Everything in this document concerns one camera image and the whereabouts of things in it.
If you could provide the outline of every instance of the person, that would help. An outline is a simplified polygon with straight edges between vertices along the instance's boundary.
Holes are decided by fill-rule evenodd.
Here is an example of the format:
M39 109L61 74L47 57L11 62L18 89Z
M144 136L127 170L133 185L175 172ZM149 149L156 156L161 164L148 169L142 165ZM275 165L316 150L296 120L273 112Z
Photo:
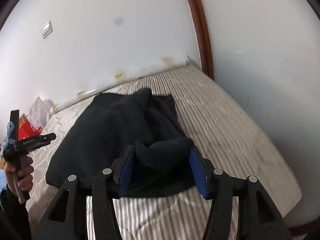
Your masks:
M24 177L18 183L23 191L29 191L33 187L33 176L31 174L34 171L31 166L33 160L29 156L27 157L27 163L26 167L18 171L18 175ZM20 237L23 240L30 240L31 231L26 203L19 203L12 179L13 171L15 171L15 166L7 162L4 166L7 189L0 194L0 239L16 240Z

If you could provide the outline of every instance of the striped fabric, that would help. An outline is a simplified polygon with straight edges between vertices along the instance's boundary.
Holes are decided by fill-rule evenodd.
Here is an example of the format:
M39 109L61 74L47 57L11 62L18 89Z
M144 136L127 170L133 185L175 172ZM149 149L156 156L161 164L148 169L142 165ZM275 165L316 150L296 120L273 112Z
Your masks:
M216 168L243 179L255 175L283 216L298 203L300 188L277 149L240 106L197 68L167 70L118 85L106 93L132 94L144 87L151 88L155 95L173 95L180 125ZM27 209L34 226L57 192L45 182L50 158L92 100L55 114L44 133L55 132L57 139L50 147L31 153L34 187ZM201 239L211 201L203 200L193 187L165 198L122 198L114 200L114 206L123 239ZM238 201L234 198L229 239L236 238L237 211ZM87 229L89 240L95 239L89 196Z

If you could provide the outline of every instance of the white pipe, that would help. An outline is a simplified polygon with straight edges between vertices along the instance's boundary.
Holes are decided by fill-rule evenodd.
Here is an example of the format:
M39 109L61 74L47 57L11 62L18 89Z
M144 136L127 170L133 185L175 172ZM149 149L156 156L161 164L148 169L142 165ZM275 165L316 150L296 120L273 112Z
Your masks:
M135 80L140 77L148 76L154 73L158 73L170 68L176 68L176 67L183 67L189 64L189 58L188 56L183 57L167 57L159 60L155 60L151 62L150 64L146 65L145 67L141 68L134 68L133 70L129 70L128 74L120 73L115 76L114 81L108 82L106 85L89 90L87 92L81 91L77 93L73 98L70 98L69 100L58 103L51 107L50 114L56 114L63 109L66 109L69 106L72 106L82 100L85 100L89 97L92 97L96 94L99 94L107 89L110 89L112 87L115 87L116 85L119 85L124 82L128 82L131 80Z

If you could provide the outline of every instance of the light switch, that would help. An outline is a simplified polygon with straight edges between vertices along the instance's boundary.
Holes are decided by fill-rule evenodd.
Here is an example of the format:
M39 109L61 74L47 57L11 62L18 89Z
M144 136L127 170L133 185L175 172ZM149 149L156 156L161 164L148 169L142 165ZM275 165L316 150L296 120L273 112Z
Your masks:
M52 32L51 22L48 21L41 29L42 38L46 38Z

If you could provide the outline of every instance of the blue gripper pad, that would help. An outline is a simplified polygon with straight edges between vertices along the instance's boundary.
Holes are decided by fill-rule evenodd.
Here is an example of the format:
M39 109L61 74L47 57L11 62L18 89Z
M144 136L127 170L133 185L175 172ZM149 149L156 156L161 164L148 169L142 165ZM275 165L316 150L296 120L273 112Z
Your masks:
M128 186L131 181L131 175L132 175L132 166L133 166L133 156L134 156L134 147L132 148L130 155L127 159L127 162L125 163L122 172L119 176L119 188L118 188L118 194L120 197L123 196L127 192Z
M208 197L207 177L200 164L200 160L195 152L194 146L190 150L189 163L192 169L193 178L196 182L198 192L205 199Z

